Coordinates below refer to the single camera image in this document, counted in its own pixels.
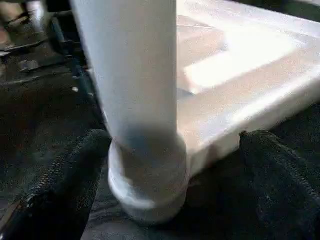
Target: black mesh fabric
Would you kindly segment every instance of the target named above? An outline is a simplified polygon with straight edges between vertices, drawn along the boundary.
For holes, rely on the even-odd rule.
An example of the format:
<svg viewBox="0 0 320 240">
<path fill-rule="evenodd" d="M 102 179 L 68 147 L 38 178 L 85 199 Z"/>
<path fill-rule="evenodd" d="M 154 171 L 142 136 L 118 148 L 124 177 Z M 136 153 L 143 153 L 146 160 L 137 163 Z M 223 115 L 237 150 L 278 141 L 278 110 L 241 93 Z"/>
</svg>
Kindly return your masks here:
<svg viewBox="0 0 320 240">
<path fill-rule="evenodd" d="M 80 94 L 60 92 L 34 112 L 18 151 L 0 161 L 0 237 L 78 240 L 111 140 Z"/>
<path fill-rule="evenodd" d="M 320 239 L 320 165 L 262 130 L 242 133 L 240 150 L 252 171 L 258 217 L 270 237 Z"/>
</svg>

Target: black cloth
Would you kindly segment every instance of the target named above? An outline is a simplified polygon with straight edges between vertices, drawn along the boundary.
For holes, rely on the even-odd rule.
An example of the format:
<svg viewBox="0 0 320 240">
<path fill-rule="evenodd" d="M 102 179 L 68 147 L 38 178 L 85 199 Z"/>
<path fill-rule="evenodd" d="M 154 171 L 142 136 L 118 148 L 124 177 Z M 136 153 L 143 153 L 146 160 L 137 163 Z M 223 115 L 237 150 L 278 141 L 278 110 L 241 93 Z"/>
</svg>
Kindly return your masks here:
<svg viewBox="0 0 320 240">
<path fill-rule="evenodd" d="M 252 172 L 257 214 L 271 236 L 320 239 L 320 162 L 267 131 L 243 132 L 240 150 Z"/>
<path fill-rule="evenodd" d="M 4 240 L 78 240 L 86 227 L 111 140 L 81 94 L 54 93 L 11 96 L 1 108 Z"/>
</svg>

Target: black fabric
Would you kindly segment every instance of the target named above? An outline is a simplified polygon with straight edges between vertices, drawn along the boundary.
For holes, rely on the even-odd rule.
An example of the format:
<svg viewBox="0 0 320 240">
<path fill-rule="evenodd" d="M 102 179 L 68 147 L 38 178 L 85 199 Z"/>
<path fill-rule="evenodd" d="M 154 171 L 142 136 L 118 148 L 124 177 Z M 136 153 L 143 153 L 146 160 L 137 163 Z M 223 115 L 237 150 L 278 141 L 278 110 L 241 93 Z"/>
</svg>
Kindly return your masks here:
<svg viewBox="0 0 320 240">
<path fill-rule="evenodd" d="M 320 164 L 305 159 L 267 131 L 241 134 L 252 170 L 257 214 L 276 239 L 320 239 Z"/>
<path fill-rule="evenodd" d="M 1 109 L 0 235 L 78 240 L 111 140 L 81 94 L 41 96 L 27 111 L 22 99 Z"/>
</svg>

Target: white plastic surface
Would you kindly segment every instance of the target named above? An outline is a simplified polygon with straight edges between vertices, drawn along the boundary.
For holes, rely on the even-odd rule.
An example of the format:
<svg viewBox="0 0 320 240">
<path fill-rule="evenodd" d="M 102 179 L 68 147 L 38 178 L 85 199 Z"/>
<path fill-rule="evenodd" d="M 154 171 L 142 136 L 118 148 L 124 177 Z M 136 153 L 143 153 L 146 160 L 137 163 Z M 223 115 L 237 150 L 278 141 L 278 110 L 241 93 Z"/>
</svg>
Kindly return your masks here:
<svg viewBox="0 0 320 240">
<path fill-rule="evenodd" d="M 270 129 L 320 98 L 319 23 L 221 0 L 180 1 L 177 12 L 178 40 L 196 36 L 177 76 L 194 94 L 177 104 L 192 175 L 236 150 L 240 132 Z M 199 57 L 203 43 L 210 51 Z"/>
</svg>

